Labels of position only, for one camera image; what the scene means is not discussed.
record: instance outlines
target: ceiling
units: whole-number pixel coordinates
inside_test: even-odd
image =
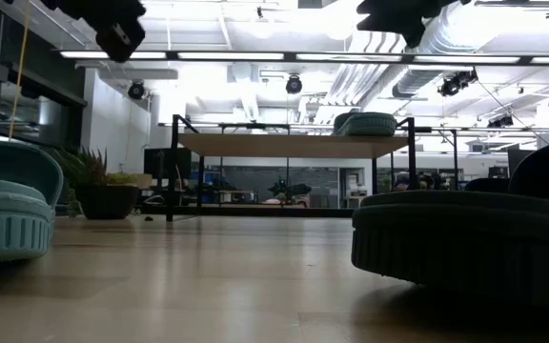
[[[84,21],[73,22],[59,10],[51,12],[37,0],[32,3],[30,29],[58,49],[98,49],[94,32]],[[150,0],[143,3],[148,12],[140,21],[147,36],[140,50],[400,52],[405,45],[403,39],[391,33],[353,32],[354,24],[361,19],[355,14],[357,0],[321,3],[327,5],[321,9],[303,9],[307,7],[303,0]],[[263,8],[263,19],[257,17],[257,6]],[[22,1],[10,6],[0,0],[0,9],[16,20],[21,20],[23,8]],[[483,31],[492,34],[475,52],[549,53],[548,9],[479,9],[473,4],[465,9],[463,15],[466,16],[447,18],[450,22],[447,25],[455,25],[455,30],[448,33],[460,41],[484,39],[479,37]],[[231,63],[82,63],[99,68],[101,77],[110,84],[119,85],[120,89],[129,84],[132,71],[159,71],[162,76],[146,79],[146,85],[155,93],[166,93],[170,88],[181,91],[188,103],[188,114],[193,118],[213,113],[232,114],[234,109],[247,105],[247,99],[243,97],[245,89],[239,87],[230,72]],[[536,125],[539,107],[547,107],[549,101],[549,68],[479,67],[477,73],[481,84],[472,84],[457,96],[446,98],[437,93],[442,77],[450,74],[443,72],[409,99],[392,98],[390,87],[375,91],[383,82],[387,66],[362,66],[353,69],[354,73],[348,72],[348,78],[345,78],[344,72],[348,69],[333,64],[254,64],[252,93],[255,103],[260,110],[306,111],[315,124],[331,121],[337,111],[347,111],[349,106],[360,106],[369,111],[413,115],[419,118],[419,125],[472,126],[482,125],[482,120],[486,122],[490,117],[504,113],[506,110],[502,110],[501,105],[524,118],[527,125]],[[171,76],[168,71],[177,73]],[[283,77],[262,77],[263,71],[281,71]],[[304,86],[301,94],[288,95],[284,90],[289,74],[299,74]],[[325,104],[328,101],[335,103],[336,99],[338,102],[347,99],[343,101],[346,107],[327,109]],[[308,120],[309,116],[296,118]],[[288,116],[283,114],[280,120],[286,121]]]

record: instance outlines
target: wooden floor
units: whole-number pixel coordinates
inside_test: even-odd
[[[357,270],[348,219],[60,219],[0,265],[0,342],[549,342],[549,311]]]

